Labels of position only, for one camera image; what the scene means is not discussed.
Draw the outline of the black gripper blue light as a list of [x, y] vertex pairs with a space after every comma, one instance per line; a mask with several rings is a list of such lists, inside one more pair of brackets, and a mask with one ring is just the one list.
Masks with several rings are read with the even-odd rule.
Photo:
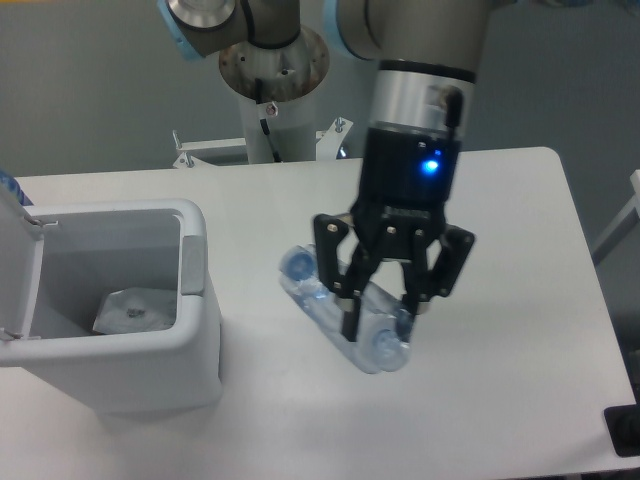
[[444, 214], [460, 146], [450, 132], [368, 131], [350, 208], [359, 243], [346, 267], [338, 247], [350, 233], [349, 225], [328, 214], [313, 218], [318, 277], [336, 296], [347, 341], [358, 338], [362, 297], [382, 260], [409, 261], [402, 264], [399, 338], [411, 337], [416, 318], [434, 296], [451, 294], [475, 242], [472, 232], [446, 226]]

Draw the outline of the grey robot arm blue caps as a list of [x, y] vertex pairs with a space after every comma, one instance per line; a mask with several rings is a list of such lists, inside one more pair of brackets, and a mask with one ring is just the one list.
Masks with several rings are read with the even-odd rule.
[[323, 80], [327, 45], [378, 65], [357, 197], [313, 230], [322, 284], [355, 341], [365, 289], [379, 266], [400, 263], [408, 317], [402, 340], [436, 296], [449, 295], [474, 235], [445, 218], [491, 1], [328, 1], [326, 36], [313, 41], [296, 1], [161, 1], [160, 15], [187, 59], [219, 58], [237, 94], [255, 106], [245, 132], [255, 163], [302, 160], [314, 134], [282, 124], [283, 107]]

